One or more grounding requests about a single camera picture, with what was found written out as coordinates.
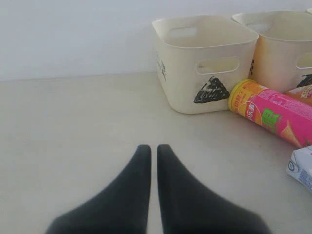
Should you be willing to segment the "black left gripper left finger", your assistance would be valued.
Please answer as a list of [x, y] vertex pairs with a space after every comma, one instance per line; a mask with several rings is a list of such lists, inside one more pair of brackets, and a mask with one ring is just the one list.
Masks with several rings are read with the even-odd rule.
[[120, 174], [99, 194], [57, 217], [48, 234], [145, 234], [151, 189], [151, 148], [138, 145]]

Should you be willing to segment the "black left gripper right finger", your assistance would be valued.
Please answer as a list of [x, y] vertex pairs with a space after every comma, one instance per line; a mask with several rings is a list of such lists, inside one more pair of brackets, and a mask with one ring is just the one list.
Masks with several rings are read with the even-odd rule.
[[269, 234], [263, 219], [203, 185], [170, 145], [157, 147], [157, 185], [165, 234]]

